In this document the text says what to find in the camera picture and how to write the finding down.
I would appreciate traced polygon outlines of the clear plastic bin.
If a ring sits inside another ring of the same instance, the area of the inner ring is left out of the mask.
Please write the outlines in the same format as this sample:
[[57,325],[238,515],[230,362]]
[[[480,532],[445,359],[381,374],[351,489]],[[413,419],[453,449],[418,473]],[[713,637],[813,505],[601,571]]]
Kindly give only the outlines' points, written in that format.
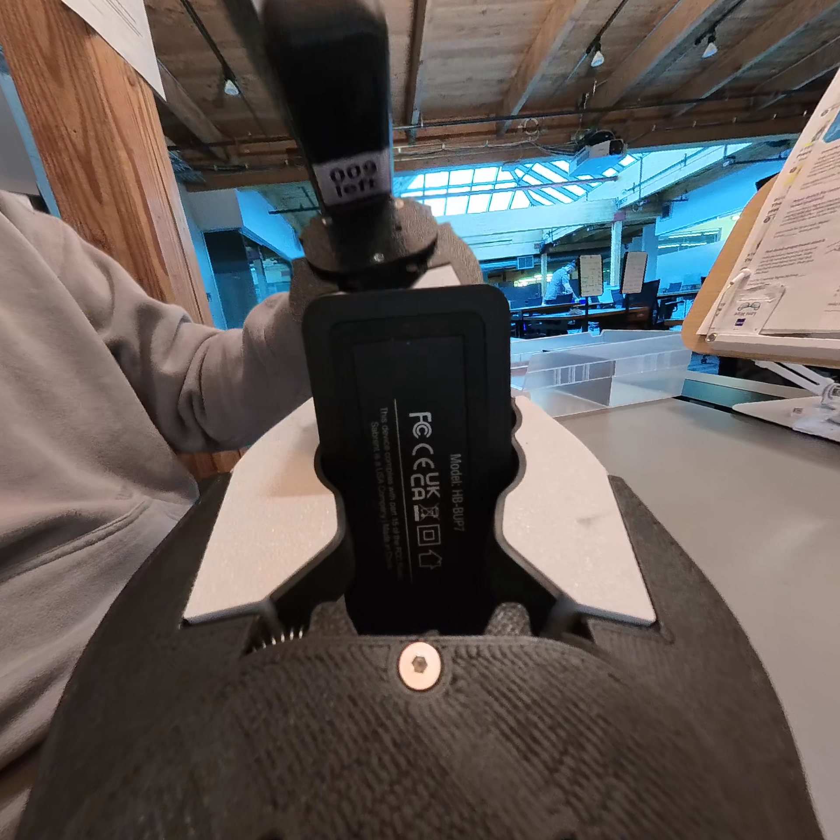
[[585,348],[531,357],[522,390],[552,417],[662,401],[682,393],[690,352]]

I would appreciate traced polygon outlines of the ceiling projector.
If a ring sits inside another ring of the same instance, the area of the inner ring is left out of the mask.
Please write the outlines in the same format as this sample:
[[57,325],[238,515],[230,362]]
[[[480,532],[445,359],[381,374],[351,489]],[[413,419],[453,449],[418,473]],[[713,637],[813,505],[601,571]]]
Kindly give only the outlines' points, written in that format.
[[578,150],[570,160],[573,177],[602,176],[607,169],[617,165],[627,152],[627,144],[609,130],[589,132],[581,140]]

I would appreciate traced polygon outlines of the white paper sheet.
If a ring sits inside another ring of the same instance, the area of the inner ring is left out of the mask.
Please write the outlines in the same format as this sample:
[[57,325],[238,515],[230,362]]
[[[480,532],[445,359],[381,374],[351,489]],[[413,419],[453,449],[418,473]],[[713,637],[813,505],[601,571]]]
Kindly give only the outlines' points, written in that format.
[[64,1],[165,99],[143,1]]

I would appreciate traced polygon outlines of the white stand base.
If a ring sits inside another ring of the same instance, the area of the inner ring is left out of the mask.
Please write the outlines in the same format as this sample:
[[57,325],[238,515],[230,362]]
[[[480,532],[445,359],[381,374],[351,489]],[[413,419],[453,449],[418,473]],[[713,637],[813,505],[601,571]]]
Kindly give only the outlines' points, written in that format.
[[839,384],[811,368],[792,362],[757,360],[756,365],[782,376],[810,395],[734,405],[734,413],[787,427],[795,432],[839,442]]

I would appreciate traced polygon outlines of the long office table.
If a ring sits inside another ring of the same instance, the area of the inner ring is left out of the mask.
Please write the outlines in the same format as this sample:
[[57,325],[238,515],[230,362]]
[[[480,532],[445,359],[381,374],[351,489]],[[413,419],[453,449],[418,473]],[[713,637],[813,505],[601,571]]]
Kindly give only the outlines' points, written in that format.
[[658,304],[636,301],[617,307],[563,303],[549,306],[512,309],[510,336],[516,340],[565,335],[578,329],[588,332],[594,324],[603,331],[646,330],[655,323]]

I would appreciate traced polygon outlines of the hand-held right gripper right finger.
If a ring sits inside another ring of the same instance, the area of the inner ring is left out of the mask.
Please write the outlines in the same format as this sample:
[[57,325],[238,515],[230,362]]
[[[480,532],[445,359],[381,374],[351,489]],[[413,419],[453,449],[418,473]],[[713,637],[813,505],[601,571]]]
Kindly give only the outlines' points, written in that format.
[[513,400],[518,471],[500,494],[500,546],[577,613],[653,625],[655,608],[610,477],[565,426]]

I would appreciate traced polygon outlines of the printed instruction papers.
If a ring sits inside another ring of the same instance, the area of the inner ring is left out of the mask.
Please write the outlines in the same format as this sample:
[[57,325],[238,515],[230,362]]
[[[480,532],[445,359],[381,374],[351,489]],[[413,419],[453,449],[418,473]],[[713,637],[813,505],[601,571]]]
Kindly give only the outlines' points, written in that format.
[[[710,334],[738,288],[784,285],[761,333]],[[838,357],[839,334],[839,76],[815,107],[753,226],[717,308],[703,323],[707,341],[730,349],[790,348],[821,360]]]

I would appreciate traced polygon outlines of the wooden document holder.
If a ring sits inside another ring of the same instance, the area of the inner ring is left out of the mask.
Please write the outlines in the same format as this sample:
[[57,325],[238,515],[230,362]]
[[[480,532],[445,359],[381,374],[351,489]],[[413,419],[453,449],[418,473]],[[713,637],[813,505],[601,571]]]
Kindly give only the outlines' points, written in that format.
[[763,205],[774,189],[777,176],[766,180],[762,188],[757,191],[747,206],[741,212],[727,241],[724,243],[717,260],[706,281],[702,284],[695,303],[691,307],[682,327],[681,336],[685,346],[695,352],[709,353],[726,358],[740,358],[751,361],[768,361],[775,363],[797,363],[819,366],[838,371],[838,357],[833,360],[821,360],[811,355],[804,355],[803,350],[796,353],[790,348],[767,348],[754,350],[744,349],[741,345],[730,349],[719,339],[707,341],[707,328],[703,323],[711,317],[717,308],[720,294],[728,287],[729,277],[733,269],[740,264],[740,256],[748,243],[753,226],[763,210]]

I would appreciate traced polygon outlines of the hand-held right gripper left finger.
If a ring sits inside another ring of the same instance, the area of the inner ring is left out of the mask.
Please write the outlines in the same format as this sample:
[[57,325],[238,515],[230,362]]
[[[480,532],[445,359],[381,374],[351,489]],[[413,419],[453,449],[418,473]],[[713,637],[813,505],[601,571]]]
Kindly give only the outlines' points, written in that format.
[[234,468],[185,604],[187,623],[262,615],[310,624],[338,600],[349,562],[341,502],[318,469],[312,399],[262,435]]

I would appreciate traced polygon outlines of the grey desk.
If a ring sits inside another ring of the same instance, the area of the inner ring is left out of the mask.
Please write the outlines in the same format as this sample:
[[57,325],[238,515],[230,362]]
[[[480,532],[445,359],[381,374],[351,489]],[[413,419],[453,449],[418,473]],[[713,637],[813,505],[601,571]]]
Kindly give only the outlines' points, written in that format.
[[728,603],[782,701],[823,834],[838,838],[838,445],[676,399],[560,423]]

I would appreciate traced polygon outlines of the black USB hub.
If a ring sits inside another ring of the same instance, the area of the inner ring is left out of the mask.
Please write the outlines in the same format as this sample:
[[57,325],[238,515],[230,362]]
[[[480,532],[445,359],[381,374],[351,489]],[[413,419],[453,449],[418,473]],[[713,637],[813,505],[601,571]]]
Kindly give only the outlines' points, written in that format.
[[512,478],[507,300],[482,284],[324,297],[303,338],[357,629],[481,634],[492,522]]

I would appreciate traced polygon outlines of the person's left forearm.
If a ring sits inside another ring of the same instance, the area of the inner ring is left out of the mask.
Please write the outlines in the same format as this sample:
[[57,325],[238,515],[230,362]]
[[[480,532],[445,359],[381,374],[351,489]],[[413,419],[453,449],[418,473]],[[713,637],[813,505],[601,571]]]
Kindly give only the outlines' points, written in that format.
[[291,296],[260,303],[242,329],[181,321],[153,354],[154,423],[183,453],[246,448],[311,396]]

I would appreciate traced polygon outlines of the wooden pillar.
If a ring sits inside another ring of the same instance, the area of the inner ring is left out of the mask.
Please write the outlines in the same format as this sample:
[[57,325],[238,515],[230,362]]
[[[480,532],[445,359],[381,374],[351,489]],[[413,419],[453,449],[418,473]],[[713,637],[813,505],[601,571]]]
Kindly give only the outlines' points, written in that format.
[[58,1],[2,1],[2,48],[61,217],[153,298],[213,319],[154,95]]

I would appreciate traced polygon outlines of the small white card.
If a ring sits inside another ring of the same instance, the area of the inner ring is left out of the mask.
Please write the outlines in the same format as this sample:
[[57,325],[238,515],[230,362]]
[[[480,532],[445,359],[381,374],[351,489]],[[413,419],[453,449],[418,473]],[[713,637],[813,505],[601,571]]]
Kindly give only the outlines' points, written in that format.
[[784,296],[784,285],[761,283],[734,290],[710,326],[710,334],[761,333]]

